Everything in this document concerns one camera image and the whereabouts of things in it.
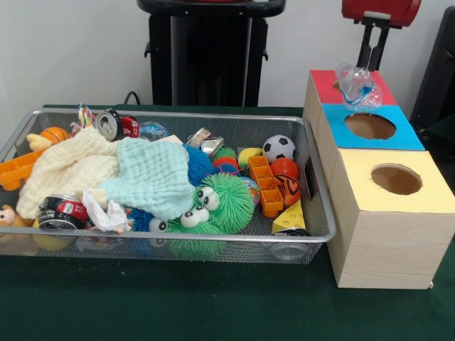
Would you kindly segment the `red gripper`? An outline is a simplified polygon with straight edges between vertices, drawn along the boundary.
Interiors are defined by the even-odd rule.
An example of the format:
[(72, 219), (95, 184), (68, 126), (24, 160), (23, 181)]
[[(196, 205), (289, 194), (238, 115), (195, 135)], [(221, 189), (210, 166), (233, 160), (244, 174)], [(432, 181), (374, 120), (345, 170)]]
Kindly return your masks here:
[[(391, 26), (408, 27), (415, 19), (421, 0), (342, 0), (344, 18), (361, 22), (365, 18), (389, 21)], [(389, 28), (380, 29), (378, 44), (370, 47), (372, 27), (365, 27), (360, 44), (358, 67), (371, 72), (380, 69)]]

